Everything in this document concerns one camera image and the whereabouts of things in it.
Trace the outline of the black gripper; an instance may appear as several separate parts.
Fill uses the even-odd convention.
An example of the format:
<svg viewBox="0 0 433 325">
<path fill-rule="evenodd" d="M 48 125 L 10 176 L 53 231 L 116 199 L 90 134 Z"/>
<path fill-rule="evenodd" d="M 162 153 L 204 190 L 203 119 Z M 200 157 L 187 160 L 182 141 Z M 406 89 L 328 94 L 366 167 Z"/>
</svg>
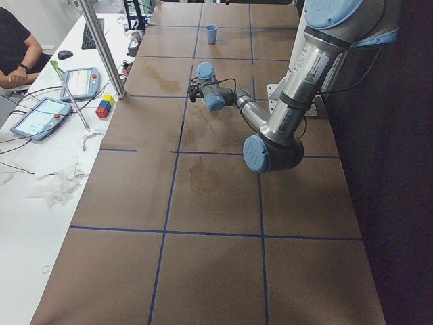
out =
<svg viewBox="0 0 433 325">
<path fill-rule="evenodd" d="M 199 82 L 191 81 L 189 83 L 188 96 L 191 103 L 195 103 L 197 99 L 203 98 L 202 86 Z"/>
</svg>

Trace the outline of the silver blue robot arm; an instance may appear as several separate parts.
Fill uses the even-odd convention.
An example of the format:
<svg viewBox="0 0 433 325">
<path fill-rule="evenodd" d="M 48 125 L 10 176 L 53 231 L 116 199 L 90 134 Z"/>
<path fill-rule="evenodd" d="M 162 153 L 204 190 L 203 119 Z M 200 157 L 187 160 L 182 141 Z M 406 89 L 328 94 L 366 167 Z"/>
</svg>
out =
<svg viewBox="0 0 433 325">
<path fill-rule="evenodd" d="M 265 112 L 244 89 L 220 86 L 214 66 L 204 62 L 189 84 L 192 102 L 210 111 L 238 109 L 256 131 L 243 145 L 248 168 L 256 173 L 295 167 L 304 147 L 295 132 L 311 107 L 336 58 L 349 49 L 391 43 L 398 34 L 400 1 L 306 1 L 304 44 L 292 72 L 279 84 L 277 103 Z"/>
</svg>

